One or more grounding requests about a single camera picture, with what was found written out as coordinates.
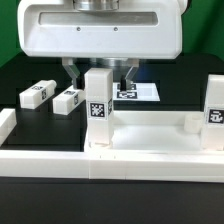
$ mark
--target white block with qr code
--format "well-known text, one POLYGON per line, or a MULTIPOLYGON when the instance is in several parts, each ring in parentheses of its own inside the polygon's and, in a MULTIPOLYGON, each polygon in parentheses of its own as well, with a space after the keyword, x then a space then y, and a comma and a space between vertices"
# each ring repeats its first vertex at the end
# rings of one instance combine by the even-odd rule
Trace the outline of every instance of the white block with qr code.
POLYGON ((209 75, 201 147, 224 150, 224 76, 209 75))
POLYGON ((113 129, 113 71, 90 69, 85 74, 89 146, 111 145, 113 129))
POLYGON ((53 111, 55 114, 68 115, 84 100, 84 91, 74 89, 73 86, 70 86, 53 99, 53 111))
POLYGON ((21 108, 36 109, 55 93, 57 83, 54 80, 40 81, 19 94, 21 108))

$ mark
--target white block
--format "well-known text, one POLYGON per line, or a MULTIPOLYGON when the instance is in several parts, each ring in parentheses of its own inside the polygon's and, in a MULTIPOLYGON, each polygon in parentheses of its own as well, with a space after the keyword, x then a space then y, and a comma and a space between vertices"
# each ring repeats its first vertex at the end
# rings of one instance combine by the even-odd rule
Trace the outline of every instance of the white block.
POLYGON ((55 93, 57 83, 54 80, 40 81, 19 94, 21 108, 35 109, 55 93))
POLYGON ((4 109, 0 113, 0 146, 16 126, 15 109, 4 109))
POLYGON ((0 176, 89 178, 89 156, 83 152, 2 149, 0 176))
POLYGON ((84 100, 85 92, 83 90, 75 90, 73 86, 70 86, 53 99, 53 111, 55 114, 68 115, 84 100))
POLYGON ((224 76, 209 75, 201 147, 224 149, 224 76))
POLYGON ((111 69, 90 69, 85 74, 88 142, 111 145, 113 137, 113 72, 111 69))
POLYGON ((87 101, 108 103, 113 97, 113 71, 92 68, 85 74, 87 101))

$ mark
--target white post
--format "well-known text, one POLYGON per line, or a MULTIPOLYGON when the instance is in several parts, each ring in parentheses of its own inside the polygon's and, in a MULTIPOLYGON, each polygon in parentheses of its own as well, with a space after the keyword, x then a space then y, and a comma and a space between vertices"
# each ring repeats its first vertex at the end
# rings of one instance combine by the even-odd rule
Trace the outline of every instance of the white post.
POLYGON ((113 130, 113 71, 90 69, 85 74, 88 142, 91 148, 111 147, 113 130))
POLYGON ((224 76, 209 75, 201 147, 224 149, 224 76))

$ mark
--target qr code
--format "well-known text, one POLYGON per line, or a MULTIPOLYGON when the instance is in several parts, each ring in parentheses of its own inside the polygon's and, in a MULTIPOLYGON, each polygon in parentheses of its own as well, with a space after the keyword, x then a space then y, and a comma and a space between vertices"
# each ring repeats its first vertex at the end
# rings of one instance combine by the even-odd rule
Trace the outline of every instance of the qr code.
POLYGON ((210 124, 224 124, 224 110, 210 109, 208 114, 208 123, 210 124))
POLYGON ((111 99, 108 103, 108 116, 111 114, 112 111, 113 111, 113 101, 111 99))
POLYGON ((41 90, 41 89, 43 89, 43 87, 42 86, 34 86, 34 87, 32 87, 32 89, 34 89, 34 90, 41 90))
MULTIPOLYGON (((120 90, 121 84, 117 84, 117 89, 120 90)), ((137 85, 136 84, 131 84, 130 90, 137 90, 137 85)))
POLYGON ((45 100, 46 98, 47 98, 47 90, 44 89, 44 90, 42 91, 42 100, 45 100))
POLYGON ((64 94, 65 95, 74 95, 76 92, 75 91, 66 91, 64 94))
POLYGON ((105 106, 100 103, 90 103, 91 117, 105 118, 105 106))
POLYGON ((137 92, 117 92, 118 99, 138 99, 137 92))
POLYGON ((78 103, 79 103, 79 96, 76 95, 76 96, 74 97, 74 104, 77 105, 78 103))

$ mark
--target black tabletop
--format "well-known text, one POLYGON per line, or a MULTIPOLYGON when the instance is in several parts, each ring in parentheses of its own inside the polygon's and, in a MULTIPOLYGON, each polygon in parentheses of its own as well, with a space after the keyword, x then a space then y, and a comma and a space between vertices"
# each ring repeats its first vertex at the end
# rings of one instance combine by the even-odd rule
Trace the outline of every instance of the black tabletop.
MULTIPOLYGON (((91 67, 77 66, 82 74, 91 67)), ((115 110, 202 111, 208 74, 222 73, 224 62, 212 55, 144 61, 136 82, 155 82, 161 102, 116 102, 115 110)), ((85 102, 66 117, 52 113, 52 99, 34 111, 19 107, 20 92, 50 79, 55 95, 71 85, 60 59, 20 54, 0 68, 0 109, 16 108, 18 121, 4 148, 83 150, 85 102)), ((1 177, 0 223, 221 224, 223 198, 224 185, 214 183, 1 177)))
MULTIPOLYGON (((84 76, 89 60, 77 66, 84 76)), ((115 69, 118 79, 121 69, 115 69)), ((224 72, 224 62, 212 55, 181 55, 176 60, 142 61, 136 82, 156 83, 160 102, 115 102, 115 110, 203 111, 208 74, 224 72)), ((40 80, 57 82, 55 97, 71 86, 61 59, 29 58, 20 54, 0 68, 0 110, 16 108, 18 125, 4 144, 6 149, 83 151, 86 107, 83 102, 69 116, 55 115, 52 98, 36 110, 20 108, 19 93, 40 80)), ((79 87, 84 88, 83 78, 79 87)))

